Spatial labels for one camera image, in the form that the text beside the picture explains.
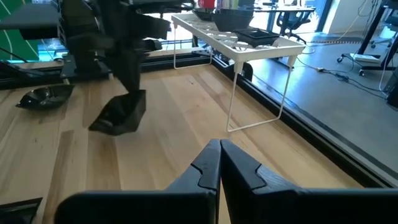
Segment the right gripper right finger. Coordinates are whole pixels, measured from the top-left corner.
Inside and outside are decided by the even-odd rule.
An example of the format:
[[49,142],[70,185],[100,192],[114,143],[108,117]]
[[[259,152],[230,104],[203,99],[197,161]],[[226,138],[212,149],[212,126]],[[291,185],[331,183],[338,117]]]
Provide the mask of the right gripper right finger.
[[229,140],[221,153],[231,224],[398,224],[398,189],[300,187]]

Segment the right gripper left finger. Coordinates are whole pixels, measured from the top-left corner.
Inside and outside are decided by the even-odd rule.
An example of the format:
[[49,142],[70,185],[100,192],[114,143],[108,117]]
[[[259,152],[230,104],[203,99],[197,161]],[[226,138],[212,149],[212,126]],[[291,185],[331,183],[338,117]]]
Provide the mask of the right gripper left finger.
[[217,224],[220,175],[212,139],[166,189],[80,192],[58,205],[55,224]]

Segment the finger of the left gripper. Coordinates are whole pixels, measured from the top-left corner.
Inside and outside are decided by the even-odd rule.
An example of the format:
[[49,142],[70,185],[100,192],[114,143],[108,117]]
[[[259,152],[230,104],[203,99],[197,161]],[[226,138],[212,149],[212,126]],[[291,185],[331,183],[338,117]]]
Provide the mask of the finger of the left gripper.
[[159,40],[146,39],[144,41],[145,50],[148,52],[153,52],[157,50],[162,50],[162,43]]

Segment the black wavy square plate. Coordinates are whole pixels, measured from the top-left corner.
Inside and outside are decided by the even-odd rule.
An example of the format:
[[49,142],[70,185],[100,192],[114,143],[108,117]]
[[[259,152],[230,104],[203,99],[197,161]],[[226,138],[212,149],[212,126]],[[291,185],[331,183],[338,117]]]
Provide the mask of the black wavy square plate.
[[68,101],[74,87],[74,85],[63,84],[31,90],[20,99],[16,107],[33,111],[45,111],[59,108]]
[[146,112],[146,90],[115,96],[90,124],[90,131],[119,136],[137,131]]
[[196,15],[201,21],[205,22],[213,22],[213,13],[215,11],[215,8],[194,8],[193,13]]

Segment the black deep square bowl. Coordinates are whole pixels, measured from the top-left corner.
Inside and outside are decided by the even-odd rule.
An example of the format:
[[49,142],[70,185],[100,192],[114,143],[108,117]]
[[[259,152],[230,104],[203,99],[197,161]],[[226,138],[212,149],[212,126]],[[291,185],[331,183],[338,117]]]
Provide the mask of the black deep square bowl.
[[252,17],[254,14],[253,10],[247,9],[215,9],[215,14],[227,15],[227,16],[247,16]]
[[220,32],[232,32],[235,29],[246,29],[252,21],[252,16],[212,14],[213,22]]

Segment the green panel white lines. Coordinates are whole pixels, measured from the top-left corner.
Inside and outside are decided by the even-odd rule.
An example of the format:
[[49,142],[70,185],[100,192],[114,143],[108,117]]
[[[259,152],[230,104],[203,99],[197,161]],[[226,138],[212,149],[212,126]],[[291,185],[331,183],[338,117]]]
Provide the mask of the green panel white lines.
[[[23,4],[31,2],[32,0],[0,0],[0,22]],[[28,61],[39,59],[38,42],[24,40],[18,29],[0,30],[0,47]]]

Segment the black office chair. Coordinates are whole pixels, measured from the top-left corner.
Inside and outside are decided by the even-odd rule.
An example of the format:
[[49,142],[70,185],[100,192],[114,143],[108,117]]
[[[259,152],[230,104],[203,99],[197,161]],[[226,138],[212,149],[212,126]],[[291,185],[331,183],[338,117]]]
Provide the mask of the black office chair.
[[299,35],[294,34],[293,31],[297,30],[300,26],[311,22],[309,19],[311,12],[280,12],[276,23],[280,27],[279,34],[288,38],[295,37],[298,41],[302,41],[304,44],[307,42]]

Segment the black desk leg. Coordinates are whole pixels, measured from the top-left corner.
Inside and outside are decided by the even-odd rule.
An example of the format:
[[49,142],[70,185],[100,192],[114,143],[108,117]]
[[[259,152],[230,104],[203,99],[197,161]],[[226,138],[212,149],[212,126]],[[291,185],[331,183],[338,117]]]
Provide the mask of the black desk leg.
[[[381,21],[381,17],[384,14],[384,11],[386,9],[393,9],[398,11],[398,0],[383,0],[381,5],[379,6],[379,9],[377,10],[377,14],[375,18],[373,19],[366,35],[363,40],[363,43],[361,44],[360,48],[358,49],[358,54],[363,55],[368,44],[371,41],[371,38],[373,37],[373,34],[376,31],[377,26],[379,25]],[[364,76],[364,72],[367,70],[373,70],[373,71],[381,71],[381,70],[387,70],[387,71],[393,71],[394,67],[389,67],[388,65],[390,64],[391,60],[393,59],[393,56],[395,55],[396,50],[398,49],[398,37],[396,37],[392,43],[392,46],[389,48],[389,51],[387,55],[384,57],[384,59],[381,61],[380,65],[375,65],[375,66],[365,66],[365,65],[360,65],[361,69],[359,71],[360,76]]]

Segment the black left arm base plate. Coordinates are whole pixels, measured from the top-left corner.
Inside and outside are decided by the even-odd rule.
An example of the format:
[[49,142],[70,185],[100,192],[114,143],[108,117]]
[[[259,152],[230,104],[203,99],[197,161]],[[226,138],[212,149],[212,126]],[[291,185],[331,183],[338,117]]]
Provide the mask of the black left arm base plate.
[[93,80],[108,78],[111,70],[101,61],[83,59],[77,62],[72,54],[63,57],[60,78],[72,80]]

